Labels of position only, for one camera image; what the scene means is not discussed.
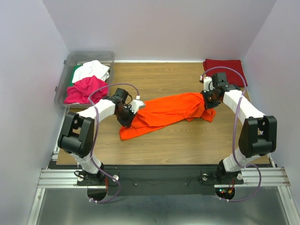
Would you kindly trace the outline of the orange t shirt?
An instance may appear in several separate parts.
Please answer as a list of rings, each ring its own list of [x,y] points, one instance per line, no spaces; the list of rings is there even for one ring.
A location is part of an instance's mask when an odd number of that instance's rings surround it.
[[[216,111],[204,107],[201,93],[191,92],[156,98],[145,102],[146,107],[139,110],[131,127],[121,127],[119,134],[122,141],[162,129],[176,122],[192,121],[201,118],[212,122]]]

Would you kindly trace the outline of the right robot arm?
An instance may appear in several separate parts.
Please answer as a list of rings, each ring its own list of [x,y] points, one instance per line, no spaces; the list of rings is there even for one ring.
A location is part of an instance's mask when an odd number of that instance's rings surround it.
[[[211,77],[201,75],[200,82],[203,84],[201,94],[206,109],[213,109],[223,103],[234,112],[234,124],[238,121],[242,123],[239,138],[233,132],[232,153],[219,162],[215,179],[221,183],[231,178],[241,180],[239,171],[242,168],[276,150],[277,119],[255,108],[244,96],[244,90],[228,82],[226,73],[216,73]]]

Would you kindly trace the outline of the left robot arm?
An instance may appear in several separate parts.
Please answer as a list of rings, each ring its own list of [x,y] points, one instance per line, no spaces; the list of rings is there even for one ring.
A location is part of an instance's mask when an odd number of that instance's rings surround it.
[[[137,95],[128,104],[130,94],[117,88],[112,96],[105,96],[97,103],[91,97],[88,100],[91,107],[80,112],[68,112],[64,118],[58,147],[71,155],[81,166],[82,171],[75,172],[78,181],[99,185],[105,180],[104,165],[93,153],[98,135],[99,124],[105,118],[115,115],[117,121],[124,127],[130,128],[139,109],[145,106]]]

